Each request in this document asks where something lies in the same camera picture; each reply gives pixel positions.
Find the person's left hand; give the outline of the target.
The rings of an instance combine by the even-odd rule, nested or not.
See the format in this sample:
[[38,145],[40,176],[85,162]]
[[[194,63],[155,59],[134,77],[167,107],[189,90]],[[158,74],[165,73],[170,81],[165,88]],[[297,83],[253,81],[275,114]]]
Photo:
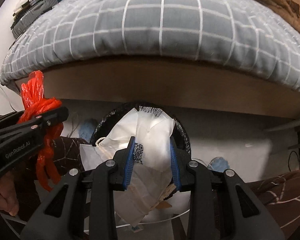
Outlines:
[[19,202],[14,186],[14,175],[11,171],[0,178],[0,211],[5,211],[13,217],[19,211]]

